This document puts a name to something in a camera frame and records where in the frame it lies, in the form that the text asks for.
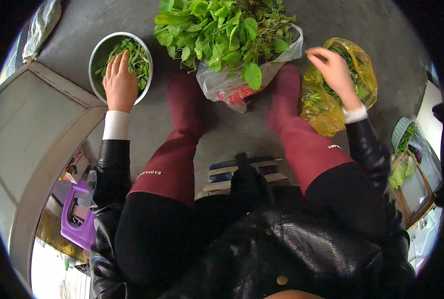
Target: concrete floor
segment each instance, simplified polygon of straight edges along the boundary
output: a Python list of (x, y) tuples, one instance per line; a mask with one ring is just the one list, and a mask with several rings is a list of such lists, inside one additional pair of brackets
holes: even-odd
[[(155, 68), (146, 97), (130, 114), (133, 180), (171, 131), (165, 84), (179, 71), (179, 62), (172, 61), (165, 47), (152, 36), (157, 3), (64, 1), (61, 20), (38, 58), (47, 67), (92, 92), (87, 66), (100, 39), (113, 32), (127, 31), (147, 43)], [(391, 147), (391, 133), (398, 119), (415, 115), (421, 105), (429, 62), (421, 42), (395, 5), (388, 0), (286, 0), (285, 7), (286, 15), (297, 16), (297, 25), (304, 31), (305, 49), (322, 45), (331, 37), (340, 37), (357, 43), (370, 55), (378, 80), (378, 101), (369, 111), (370, 119), (380, 139)], [(307, 60), (303, 57), (295, 63), (303, 74)], [(238, 152), (284, 157), (279, 140), (263, 124), (270, 95), (263, 91), (250, 99), (252, 103), (245, 114), (231, 111), (223, 102), (207, 100), (210, 130), (202, 137), (194, 159), (196, 192), (207, 183), (211, 164), (231, 160)], [(99, 154), (103, 129), (104, 123), (101, 123), (84, 144), (92, 161)], [(344, 131), (338, 132), (333, 140), (348, 150)], [(280, 167), (293, 177), (284, 162)]]

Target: right hand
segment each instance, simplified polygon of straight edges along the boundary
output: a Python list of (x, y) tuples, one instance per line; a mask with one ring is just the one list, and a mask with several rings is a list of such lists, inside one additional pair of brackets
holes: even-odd
[(111, 60), (102, 85), (106, 91), (109, 110), (129, 113), (139, 92), (135, 71), (129, 75), (129, 50)]
[(355, 93), (346, 61), (337, 53), (317, 47), (305, 51), (307, 58), (320, 70), (328, 86), (338, 94), (347, 111), (362, 107)]

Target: yellow plastic bag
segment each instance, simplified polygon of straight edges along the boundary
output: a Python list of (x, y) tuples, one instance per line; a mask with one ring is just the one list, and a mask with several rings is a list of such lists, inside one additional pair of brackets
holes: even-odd
[[(355, 87), (355, 91), (366, 108), (371, 108), (376, 102), (378, 84), (368, 54), (355, 43), (336, 37), (327, 40), (323, 47), (328, 49), (332, 45), (350, 54), (362, 87), (360, 90)], [(300, 117), (309, 122), (320, 135), (332, 137), (345, 129), (341, 103), (326, 92), (323, 77), (312, 63), (303, 75), (300, 111)]]

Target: stainless steel bowl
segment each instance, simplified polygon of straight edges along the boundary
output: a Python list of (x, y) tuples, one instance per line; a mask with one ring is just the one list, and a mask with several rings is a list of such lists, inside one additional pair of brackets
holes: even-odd
[(120, 44), (121, 41), (127, 37), (131, 37), (136, 42), (141, 44), (142, 48), (144, 48), (144, 51), (147, 54), (147, 58), (149, 59), (149, 78), (147, 80), (145, 88), (139, 91), (134, 105), (141, 101), (141, 99), (149, 90), (149, 86), (151, 85), (154, 65), (152, 62), (151, 52), (149, 51), (147, 45), (140, 38), (136, 37), (132, 33), (116, 32), (109, 34), (105, 38), (101, 39), (101, 41), (96, 45), (96, 47), (92, 51), (91, 59), (89, 60), (89, 81), (91, 82), (92, 90), (94, 91), (96, 96), (106, 104), (106, 92), (104, 91), (104, 87), (102, 86), (102, 77), (100, 76), (100, 74), (95, 75), (94, 73), (106, 64), (108, 55), (111, 53), (114, 46)]

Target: box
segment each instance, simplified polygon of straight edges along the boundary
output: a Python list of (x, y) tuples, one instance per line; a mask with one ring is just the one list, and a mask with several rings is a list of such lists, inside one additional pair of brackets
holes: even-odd
[(66, 165), (59, 179), (77, 184), (88, 166), (89, 161), (86, 155), (81, 149), (78, 149), (69, 164)]

